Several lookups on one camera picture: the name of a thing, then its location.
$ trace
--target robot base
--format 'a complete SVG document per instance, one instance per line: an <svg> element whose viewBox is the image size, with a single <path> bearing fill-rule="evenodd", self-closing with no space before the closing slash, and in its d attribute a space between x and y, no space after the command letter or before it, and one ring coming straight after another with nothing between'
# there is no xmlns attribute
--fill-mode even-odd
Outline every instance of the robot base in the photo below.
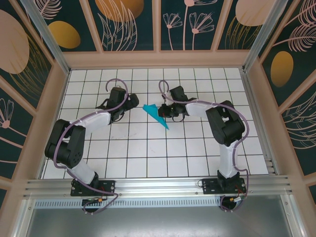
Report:
<svg viewBox="0 0 316 237"><path fill-rule="evenodd" d="M204 194L238 194L238 189L246 193L245 180L240 178L239 172L231 178L225 178L217 171L217 178L201 181Z"/></svg>
<svg viewBox="0 0 316 237"><path fill-rule="evenodd" d="M71 192L70 196L72 197L95 197L101 196L102 193L95 192L91 189L86 188L81 183L76 180L72 180L71 182ZM98 188L101 191L106 191L110 193L114 193L115 191L115 181L114 180L104 180L98 182Z"/></svg>

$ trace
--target metal floor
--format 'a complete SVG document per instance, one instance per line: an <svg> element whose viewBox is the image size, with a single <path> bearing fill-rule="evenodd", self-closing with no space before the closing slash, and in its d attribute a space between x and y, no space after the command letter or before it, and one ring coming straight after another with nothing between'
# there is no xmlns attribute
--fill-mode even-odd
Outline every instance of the metal floor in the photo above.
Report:
<svg viewBox="0 0 316 237"><path fill-rule="evenodd" d="M279 196L248 197L234 213L217 206L109 208L96 216L80 209L35 209L28 237L290 237Z"/></svg>

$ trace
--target mounting plate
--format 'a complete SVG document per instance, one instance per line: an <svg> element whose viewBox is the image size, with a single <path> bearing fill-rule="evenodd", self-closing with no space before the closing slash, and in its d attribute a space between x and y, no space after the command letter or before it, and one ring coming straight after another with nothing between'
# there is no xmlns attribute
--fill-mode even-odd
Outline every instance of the mounting plate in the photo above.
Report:
<svg viewBox="0 0 316 237"><path fill-rule="evenodd" d="M76 180L71 182L71 192L70 196L72 197L95 197L101 196L99 192L92 191ZM114 193L115 191L115 181L114 180L99 180L99 190Z"/></svg>
<svg viewBox="0 0 316 237"><path fill-rule="evenodd" d="M238 194L238 189L235 186L223 190L217 178L202 179L199 181L199 185L203 188L203 194ZM245 180L243 178L236 180L236 185L241 191L246 192Z"/></svg>

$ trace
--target white grid mat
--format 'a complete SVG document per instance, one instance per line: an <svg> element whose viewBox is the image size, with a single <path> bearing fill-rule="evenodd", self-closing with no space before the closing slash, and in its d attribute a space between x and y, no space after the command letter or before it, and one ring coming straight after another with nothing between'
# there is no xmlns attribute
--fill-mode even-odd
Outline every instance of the white grid mat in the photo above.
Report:
<svg viewBox="0 0 316 237"><path fill-rule="evenodd" d="M123 119L104 126L85 138L83 158L100 178L188 177L217 175L219 145L208 121L186 117L184 122L167 119L170 130L143 111L144 104L163 103L158 81L170 89L181 85L185 94L221 103L230 100L248 120L249 137L239 146L238 167L250 174L268 174L263 152L242 80L237 68L76 70L71 72L60 119L81 118L95 110L109 94L105 83L119 78L126 82L140 103ZM70 178L47 160L44 179Z"/></svg>

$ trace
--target plant drawing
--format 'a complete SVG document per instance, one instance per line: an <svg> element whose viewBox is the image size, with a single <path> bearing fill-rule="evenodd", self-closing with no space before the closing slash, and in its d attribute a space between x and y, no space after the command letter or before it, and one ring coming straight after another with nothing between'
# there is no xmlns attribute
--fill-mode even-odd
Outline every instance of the plant drawing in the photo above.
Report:
<svg viewBox="0 0 316 237"><path fill-rule="evenodd" d="M168 13L166 13L163 15L163 20L168 28L170 47L171 47L171 50L173 50L172 43L171 43L170 29L182 26L182 21L180 21L180 16L178 13L177 14L171 13L170 16L168 15Z"/></svg>

